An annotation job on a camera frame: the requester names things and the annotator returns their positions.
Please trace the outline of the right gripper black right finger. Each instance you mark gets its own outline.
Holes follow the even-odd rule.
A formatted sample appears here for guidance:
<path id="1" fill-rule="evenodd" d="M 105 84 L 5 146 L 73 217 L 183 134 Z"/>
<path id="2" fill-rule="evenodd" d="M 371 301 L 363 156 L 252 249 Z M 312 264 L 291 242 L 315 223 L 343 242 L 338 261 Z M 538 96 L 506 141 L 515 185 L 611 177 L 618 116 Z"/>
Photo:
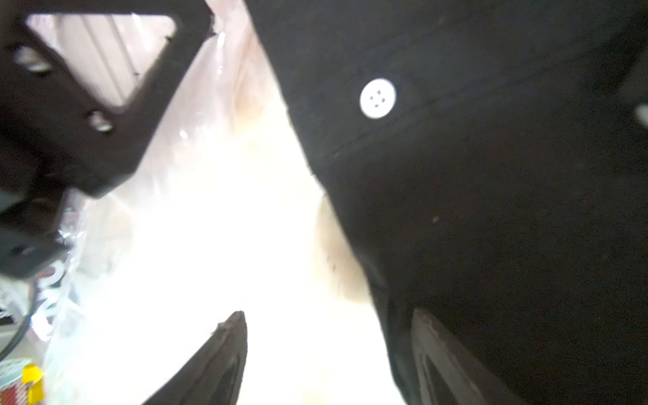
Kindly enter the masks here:
<path id="1" fill-rule="evenodd" d="M 411 337 L 423 404 L 523 404 L 428 310 L 413 313 Z"/>

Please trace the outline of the black shirt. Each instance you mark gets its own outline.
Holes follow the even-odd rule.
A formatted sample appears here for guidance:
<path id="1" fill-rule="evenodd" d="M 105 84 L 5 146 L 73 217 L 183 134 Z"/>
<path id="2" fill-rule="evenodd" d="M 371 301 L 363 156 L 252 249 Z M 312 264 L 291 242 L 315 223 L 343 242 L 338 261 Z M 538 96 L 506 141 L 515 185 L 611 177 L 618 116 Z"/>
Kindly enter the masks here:
<path id="1" fill-rule="evenodd" d="M 527 403 L 646 403 L 646 2 L 246 6 L 406 403 L 418 308 Z"/>

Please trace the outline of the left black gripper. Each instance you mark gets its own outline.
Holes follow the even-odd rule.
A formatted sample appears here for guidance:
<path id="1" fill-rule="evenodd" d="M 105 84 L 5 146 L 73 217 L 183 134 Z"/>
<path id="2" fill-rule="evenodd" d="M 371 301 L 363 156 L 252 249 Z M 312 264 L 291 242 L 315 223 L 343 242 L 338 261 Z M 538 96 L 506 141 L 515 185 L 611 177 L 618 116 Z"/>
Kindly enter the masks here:
<path id="1" fill-rule="evenodd" d="M 175 23 L 126 106 L 104 107 L 26 25 L 32 15 L 162 15 Z M 47 162 L 46 174 L 100 197 L 137 170 L 202 44 L 204 1 L 3 1 L 1 119 L 8 136 Z M 69 191 L 40 192 L 1 214 L 1 275 L 31 278 L 67 251 L 59 226 Z"/>

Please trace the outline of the clear plastic vacuum bag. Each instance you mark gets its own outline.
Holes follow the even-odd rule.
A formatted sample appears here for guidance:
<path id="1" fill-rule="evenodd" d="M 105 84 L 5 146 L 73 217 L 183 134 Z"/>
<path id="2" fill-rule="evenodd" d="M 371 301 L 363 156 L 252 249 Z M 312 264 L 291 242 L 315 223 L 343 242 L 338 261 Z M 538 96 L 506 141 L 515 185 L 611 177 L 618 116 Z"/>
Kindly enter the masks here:
<path id="1" fill-rule="evenodd" d="M 242 1 L 137 174 L 84 202 L 44 362 L 48 404 L 143 404 L 233 312 L 236 404 L 399 404 L 364 275 L 305 162 Z"/>

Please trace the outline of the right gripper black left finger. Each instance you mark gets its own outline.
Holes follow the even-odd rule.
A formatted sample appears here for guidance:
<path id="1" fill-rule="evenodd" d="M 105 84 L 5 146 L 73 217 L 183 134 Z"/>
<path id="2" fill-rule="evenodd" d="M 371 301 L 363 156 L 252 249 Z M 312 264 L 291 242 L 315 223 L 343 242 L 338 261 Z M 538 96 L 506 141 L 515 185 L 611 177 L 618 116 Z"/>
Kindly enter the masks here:
<path id="1" fill-rule="evenodd" d="M 145 405 L 235 405 L 248 350 L 244 312 L 233 312 Z"/>

